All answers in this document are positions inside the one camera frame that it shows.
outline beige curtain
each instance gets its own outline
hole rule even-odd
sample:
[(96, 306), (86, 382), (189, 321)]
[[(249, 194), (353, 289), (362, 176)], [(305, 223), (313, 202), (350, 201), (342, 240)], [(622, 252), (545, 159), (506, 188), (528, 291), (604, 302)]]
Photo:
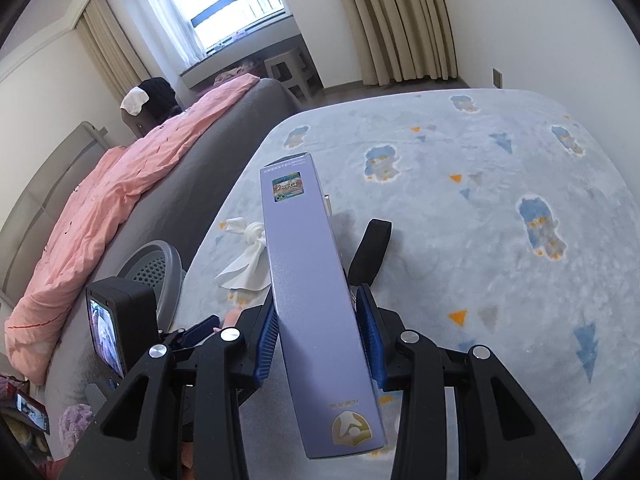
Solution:
[(342, 0), (364, 84), (458, 76), (444, 0)]
[(106, 0), (90, 0), (76, 29), (116, 99), (149, 79)]

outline curtain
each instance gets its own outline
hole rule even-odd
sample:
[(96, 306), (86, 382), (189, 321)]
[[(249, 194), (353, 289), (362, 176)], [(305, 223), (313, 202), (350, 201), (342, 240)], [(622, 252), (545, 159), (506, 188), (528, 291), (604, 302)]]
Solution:
[(444, 0), (342, 0), (364, 84), (458, 76)]
[(146, 0), (156, 16), (162, 31), (159, 34), (164, 49), (175, 51), (182, 60), (181, 66), (176, 66), (178, 72), (184, 72), (207, 57), (207, 53), (196, 34), (174, 0)]
[(116, 99), (149, 79), (106, 0), (90, 0), (76, 29)]

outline gray plastic basket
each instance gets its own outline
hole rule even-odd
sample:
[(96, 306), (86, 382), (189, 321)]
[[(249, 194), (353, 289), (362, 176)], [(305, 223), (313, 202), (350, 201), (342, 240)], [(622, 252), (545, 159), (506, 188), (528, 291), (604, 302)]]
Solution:
[(178, 307), (185, 272), (178, 251), (167, 242), (156, 240), (140, 247), (118, 276), (142, 282), (156, 294), (158, 328), (169, 331)]

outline white stool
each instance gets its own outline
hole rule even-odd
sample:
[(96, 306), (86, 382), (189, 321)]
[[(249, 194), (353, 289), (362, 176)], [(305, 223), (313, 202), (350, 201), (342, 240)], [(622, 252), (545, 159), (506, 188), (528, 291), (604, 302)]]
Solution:
[[(278, 65), (284, 63), (291, 74), (291, 78), (286, 81), (280, 80), (282, 74)], [(277, 79), (284, 86), (291, 89), (294, 86), (300, 87), (301, 92), (307, 99), (311, 99), (311, 91), (307, 81), (314, 76), (313, 69), (302, 59), (302, 51), (299, 48), (289, 50), (279, 56), (271, 57), (264, 62), (267, 74), (272, 79)]]

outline fleece blanket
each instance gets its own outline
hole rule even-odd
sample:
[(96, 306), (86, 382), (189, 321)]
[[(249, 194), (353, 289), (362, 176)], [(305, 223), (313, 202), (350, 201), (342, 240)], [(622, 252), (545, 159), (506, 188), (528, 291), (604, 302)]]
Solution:
[[(255, 301), (258, 292), (213, 279), (247, 247), (225, 222), (262, 221), (260, 168), (300, 152), (311, 153), (330, 196), (345, 268), (372, 218), (393, 222), (372, 287), (378, 305), (439, 346), (489, 346), (584, 479), (594, 478), (640, 406), (640, 211), (585, 127), (555, 101), (501, 90), (394, 95), (289, 118), (255, 153), (200, 246), (176, 328)], [(380, 393), (385, 449), (307, 460), (278, 347), (264, 387), (240, 411), (252, 480), (388, 480), (401, 399)], [(447, 415), (448, 478), (457, 479)]]
[(15, 369), (34, 384), (44, 384), (66, 316), (118, 226), (140, 196), (258, 81), (247, 74), (213, 89), (129, 148), (113, 148), (104, 155), (69, 197), (24, 297), (4, 324)]

